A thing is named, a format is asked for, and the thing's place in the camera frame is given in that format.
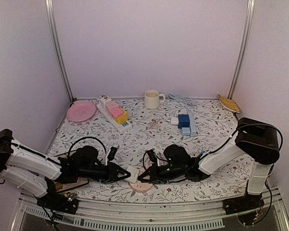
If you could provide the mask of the pink round socket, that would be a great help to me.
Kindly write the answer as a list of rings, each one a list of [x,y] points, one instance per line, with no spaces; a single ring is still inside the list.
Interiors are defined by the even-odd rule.
[[[136,183],[129,183],[129,186],[137,193],[145,193],[153,187],[153,184],[137,181]]]

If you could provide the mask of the light blue plug adapter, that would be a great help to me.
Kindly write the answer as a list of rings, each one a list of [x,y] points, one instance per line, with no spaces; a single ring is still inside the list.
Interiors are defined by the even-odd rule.
[[[182,128],[182,135],[183,136],[190,136],[190,133],[191,133],[191,131],[190,131],[189,127],[183,127]]]

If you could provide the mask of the small white charger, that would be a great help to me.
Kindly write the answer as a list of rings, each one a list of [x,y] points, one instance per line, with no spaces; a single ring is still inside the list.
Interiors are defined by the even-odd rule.
[[[172,117],[167,120],[171,125],[179,125],[179,118],[178,117]]]

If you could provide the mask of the light blue power strip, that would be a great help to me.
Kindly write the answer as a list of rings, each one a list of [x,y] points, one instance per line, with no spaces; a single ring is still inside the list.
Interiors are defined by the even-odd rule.
[[[190,120],[190,136],[195,137],[197,135],[197,130],[196,130],[196,125],[195,125],[195,120],[194,120],[194,115],[191,111],[188,112],[189,120]]]

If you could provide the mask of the dark blue cube adapter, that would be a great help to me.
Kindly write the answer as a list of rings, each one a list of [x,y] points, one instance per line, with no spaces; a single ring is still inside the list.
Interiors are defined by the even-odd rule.
[[[178,115],[178,128],[188,128],[190,126],[190,118],[187,114]]]

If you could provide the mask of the white plug adapter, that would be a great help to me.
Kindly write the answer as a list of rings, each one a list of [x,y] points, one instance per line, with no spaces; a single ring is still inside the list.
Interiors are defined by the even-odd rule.
[[[130,172],[130,176],[125,179],[128,183],[136,183],[138,180],[139,169],[133,166],[128,166],[127,171]]]

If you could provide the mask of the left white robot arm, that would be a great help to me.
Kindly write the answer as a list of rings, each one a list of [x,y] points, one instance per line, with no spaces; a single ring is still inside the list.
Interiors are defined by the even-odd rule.
[[[9,129],[0,131],[0,178],[32,193],[52,209],[62,205],[56,183],[76,183],[78,179],[113,183],[130,177],[130,172],[112,162],[117,149],[112,147],[102,164],[98,150],[84,146],[70,149],[66,157],[48,157],[13,138]]]

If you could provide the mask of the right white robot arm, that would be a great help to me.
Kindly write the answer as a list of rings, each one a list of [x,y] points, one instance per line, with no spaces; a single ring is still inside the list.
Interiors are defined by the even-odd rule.
[[[283,145],[281,131],[273,125],[243,117],[239,119],[234,132],[218,148],[191,157],[184,147],[170,145],[164,150],[166,165],[154,162],[138,176],[143,183],[170,183],[189,180],[200,182],[209,178],[229,162],[248,155],[253,159],[246,194],[239,205],[251,209],[262,194],[270,170],[280,158]]]

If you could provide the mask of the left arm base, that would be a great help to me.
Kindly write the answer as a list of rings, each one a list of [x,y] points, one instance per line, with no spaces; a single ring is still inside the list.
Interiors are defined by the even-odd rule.
[[[51,211],[75,215],[79,206],[79,200],[48,192],[42,197],[37,197],[37,205],[50,209]]]

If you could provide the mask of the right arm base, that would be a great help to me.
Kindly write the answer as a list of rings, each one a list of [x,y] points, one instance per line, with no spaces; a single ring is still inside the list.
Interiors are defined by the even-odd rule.
[[[254,225],[264,206],[262,194],[251,195],[245,193],[243,196],[223,200],[223,209],[227,215],[238,214],[238,221],[244,226]]]

